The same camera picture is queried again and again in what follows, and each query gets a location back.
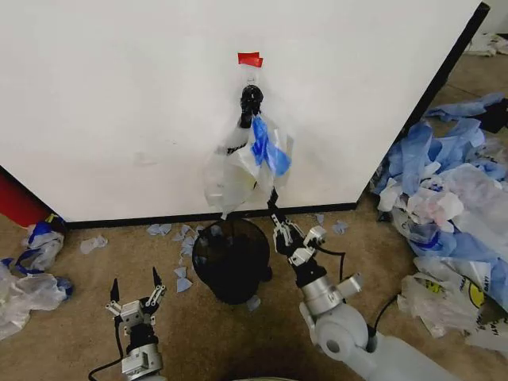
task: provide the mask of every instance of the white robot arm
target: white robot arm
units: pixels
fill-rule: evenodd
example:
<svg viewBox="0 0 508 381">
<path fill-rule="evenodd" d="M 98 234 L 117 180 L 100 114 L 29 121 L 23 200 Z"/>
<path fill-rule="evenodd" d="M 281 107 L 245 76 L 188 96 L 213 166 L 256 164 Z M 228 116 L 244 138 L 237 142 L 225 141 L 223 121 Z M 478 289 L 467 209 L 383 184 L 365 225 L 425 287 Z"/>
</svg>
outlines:
<svg viewBox="0 0 508 381">
<path fill-rule="evenodd" d="M 361 291 L 361 275 L 341 279 L 338 285 L 331 283 L 326 270 L 314 259 L 316 249 L 325 242 L 326 231 L 315 226 L 304 236 L 280 213 L 276 199 L 274 191 L 268 206 L 275 224 L 275 247 L 296 273 L 296 284 L 304 298 L 300 313 L 315 346 L 369 381 L 459 381 L 406 342 L 368 327 L 362 315 L 345 303 L 347 297 Z"/>
<path fill-rule="evenodd" d="M 157 349 L 159 339 L 153 331 L 156 324 L 155 312 L 166 293 L 166 287 L 155 268 L 152 269 L 154 291 L 149 297 L 129 302 L 123 306 L 118 304 L 120 291 L 115 279 L 110 292 L 110 302 L 106 309 L 114 315 L 115 337 L 117 339 L 120 358 L 109 364 L 94 369 L 88 375 L 90 381 L 97 381 L 94 374 L 121 362 L 121 373 L 127 381 L 166 381 L 159 375 L 163 367 L 162 356 Z M 129 336 L 130 343 L 124 356 L 119 337 L 120 324 L 124 326 L 124 334 Z"/>
</svg>

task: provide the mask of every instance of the blue plastic bag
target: blue plastic bag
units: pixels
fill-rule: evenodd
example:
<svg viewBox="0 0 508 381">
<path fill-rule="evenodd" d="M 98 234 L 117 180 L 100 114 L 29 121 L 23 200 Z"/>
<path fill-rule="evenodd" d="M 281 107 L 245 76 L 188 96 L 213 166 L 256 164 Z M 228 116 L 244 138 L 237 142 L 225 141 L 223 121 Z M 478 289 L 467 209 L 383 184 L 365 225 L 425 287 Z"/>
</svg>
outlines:
<svg viewBox="0 0 508 381">
<path fill-rule="evenodd" d="M 476 119 L 461 119 L 445 137 L 432 139 L 429 158 L 441 164 L 439 172 L 463 164 L 468 151 L 485 142 L 479 126 L 480 121 Z"/>
<path fill-rule="evenodd" d="M 425 113 L 426 117 L 439 117 L 442 121 L 458 121 L 462 117 L 474 117 L 485 113 L 486 106 L 494 105 L 505 98 L 503 93 L 492 93 L 468 102 L 453 103 L 434 107 Z"/>
<path fill-rule="evenodd" d="M 487 294 L 508 311 L 508 264 L 469 233 L 437 232 L 428 244 L 409 241 L 417 256 L 451 257 L 491 265 L 491 285 Z"/>
<path fill-rule="evenodd" d="M 264 160 L 275 177 L 283 176 L 291 166 L 291 159 L 270 140 L 267 125 L 260 115 L 252 119 L 252 131 L 256 141 L 252 144 L 251 151 L 256 164 L 261 165 Z"/>
<path fill-rule="evenodd" d="M 410 128 L 406 138 L 402 139 L 402 190 L 412 196 L 420 187 L 421 174 L 429 160 L 429 147 L 432 139 L 432 127 L 421 121 Z"/>
</svg>

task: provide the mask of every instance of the brown carpet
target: brown carpet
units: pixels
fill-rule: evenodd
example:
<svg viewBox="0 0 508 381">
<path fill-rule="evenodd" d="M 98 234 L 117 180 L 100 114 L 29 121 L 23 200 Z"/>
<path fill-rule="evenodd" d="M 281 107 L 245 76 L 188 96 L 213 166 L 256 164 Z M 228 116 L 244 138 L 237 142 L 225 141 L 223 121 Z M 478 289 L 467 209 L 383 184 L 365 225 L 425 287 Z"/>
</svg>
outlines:
<svg viewBox="0 0 508 381">
<path fill-rule="evenodd" d="M 459 74 L 453 75 L 450 83 L 474 87 L 481 94 L 503 87 L 508 93 L 508 78 L 502 77 L 507 63 L 508 57 L 465 57 L 456 71 Z M 480 89 L 477 82 L 468 84 L 466 77 L 470 72 L 486 86 Z M 437 103 L 468 98 L 471 95 L 463 90 L 446 86 Z M 329 233 L 325 246 L 347 252 L 346 275 L 356 271 L 363 274 L 364 290 L 348 302 L 371 324 L 385 301 L 398 291 L 401 279 L 414 272 L 413 254 L 407 243 L 391 225 L 378 223 L 375 217 L 375 205 L 369 197 L 364 197 L 355 211 L 325 214 L 329 232 L 337 219 L 349 224 L 345 235 Z M 310 215 L 295 216 L 294 220 L 305 231 L 316 223 Z M 267 218 L 253 221 L 271 236 Z M 178 267 L 180 243 L 171 239 L 179 225 L 173 225 L 166 237 L 150 237 L 146 228 L 70 232 L 50 272 L 71 279 L 75 293 L 55 311 L 33 312 L 21 332 L 0 341 L 2 381 L 84 380 L 89 370 L 114 360 L 117 357 L 114 326 L 104 308 L 111 283 L 118 277 L 123 302 L 146 296 L 152 290 L 152 266 L 157 267 L 168 286 L 156 315 L 156 333 L 164 357 L 163 375 L 169 380 L 216 381 L 255 375 L 309 381 L 359 379 L 346 366 L 313 348 L 298 312 L 301 295 L 283 257 L 272 251 L 274 278 L 261 284 L 258 291 L 261 306 L 249 313 L 245 306 L 218 302 L 192 270 L 189 278 L 194 285 L 176 294 L 173 270 Z M 80 241 L 100 233 L 110 240 L 107 247 L 87 256 L 81 254 Z M 19 255 L 19 242 L 24 236 L 24 230 L 0 217 L 0 257 Z M 320 254 L 318 260 L 338 279 L 337 258 Z M 186 265 L 191 267 L 189 259 Z M 465 381 L 506 378 L 508 361 L 503 356 L 467 346 L 458 332 L 434 340 L 419 320 L 399 312 L 396 306 L 387 310 L 379 330 L 402 338 Z M 100 381 L 119 380 L 120 367 L 97 377 Z"/>
</svg>

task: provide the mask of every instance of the blue plastic scrap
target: blue plastic scrap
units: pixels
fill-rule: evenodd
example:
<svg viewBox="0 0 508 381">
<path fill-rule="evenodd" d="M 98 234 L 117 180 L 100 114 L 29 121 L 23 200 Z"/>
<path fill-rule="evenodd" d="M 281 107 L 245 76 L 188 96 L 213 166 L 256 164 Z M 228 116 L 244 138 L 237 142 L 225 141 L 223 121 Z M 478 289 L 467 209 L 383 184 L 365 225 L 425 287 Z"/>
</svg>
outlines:
<svg viewBox="0 0 508 381">
<path fill-rule="evenodd" d="M 260 115 L 252 119 L 252 131 L 256 141 L 251 152 L 256 158 L 256 164 L 261 165 L 264 160 L 276 177 L 284 175 L 291 166 L 291 159 L 270 141 L 267 125 Z"/>
<path fill-rule="evenodd" d="M 469 233 L 437 231 L 428 244 L 409 241 L 417 256 L 451 257 L 460 260 L 486 262 L 491 265 L 491 285 L 487 294 L 508 310 L 508 264 L 497 252 Z"/>
<path fill-rule="evenodd" d="M 421 174 L 429 160 L 432 127 L 421 121 L 410 128 L 406 139 L 401 140 L 402 190 L 412 196 L 420 187 Z"/>
<path fill-rule="evenodd" d="M 476 119 L 460 119 L 445 137 L 432 139 L 429 158 L 441 164 L 439 172 L 463 164 L 471 148 L 485 143 L 480 124 Z"/>
<path fill-rule="evenodd" d="M 408 135 L 388 151 L 387 171 L 381 175 L 374 193 L 379 194 L 391 177 L 401 181 L 404 193 L 412 196 L 423 180 L 421 175 L 427 164 L 437 161 L 441 165 L 437 173 L 463 164 L 471 148 L 485 143 L 485 135 L 479 127 L 480 121 L 476 119 L 460 119 L 445 137 L 434 138 L 432 127 L 427 122 L 413 125 Z M 504 168 L 477 164 L 480 169 L 493 171 L 493 178 L 499 177 Z"/>
<path fill-rule="evenodd" d="M 503 93 L 491 93 L 482 98 L 468 102 L 453 103 L 429 109 L 426 117 L 439 117 L 442 121 L 458 121 L 462 117 L 474 117 L 485 113 L 486 106 L 500 103 L 505 98 Z"/>
</svg>

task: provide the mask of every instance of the white plastic bag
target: white plastic bag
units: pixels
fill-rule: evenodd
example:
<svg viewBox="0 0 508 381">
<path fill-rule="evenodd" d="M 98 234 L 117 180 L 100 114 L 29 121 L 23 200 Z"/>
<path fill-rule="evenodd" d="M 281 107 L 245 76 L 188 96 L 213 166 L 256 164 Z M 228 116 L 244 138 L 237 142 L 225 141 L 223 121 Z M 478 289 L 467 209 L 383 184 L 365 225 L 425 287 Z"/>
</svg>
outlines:
<svg viewBox="0 0 508 381">
<path fill-rule="evenodd" d="M 17 260 L 18 269 L 24 273 L 37 273 L 50 268 L 56 255 L 64 246 L 64 235 L 52 230 L 46 221 L 29 227 L 29 236 L 23 244 L 27 250 Z"/>
<path fill-rule="evenodd" d="M 466 338 L 466 344 L 508 354 L 508 318 L 478 325 Z"/>
<path fill-rule="evenodd" d="M 250 58 L 259 63 L 259 53 Z M 245 86 L 241 115 L 209 158 L 203 176 L 206 201 L 219 209 L 223 218 L 246 202 L 256 189 L 268 200 L 273 188 L 285 185 L 291 166 L 293 138 L 260 111 L 263 93 L 256 85 L 260 65 L 249 64 L 241 65 Z"/>
<path fill-rule="evenodd" d="M 54 310 L 67 297 L 51 274 L 28 275 L 18 279 L 0 264 L 0 340 L 20 331 L 30 310 Z"/>
<path fill-rule="evenodd" d="M 508 262 L 508 193 L 470 164 L 441 173 L 444 186 L 464 204 L 453 218 L 461 232 L 470 233 Z"/>
<path fill-rule="evenodd" d="M 474 268 L 478 279 L 490 276 L 490 268 L 483 263 L 466 264 L 467 261 L 435 257 L 416 258 L 414 262 L 426 273 L 418 272 L 402 280 L 399 309 L 420 317 L 433 337 L 443 336 L 449 328 L 474 329 L 484 302 L 482 288 L 452 268 Z"/>
</svg>

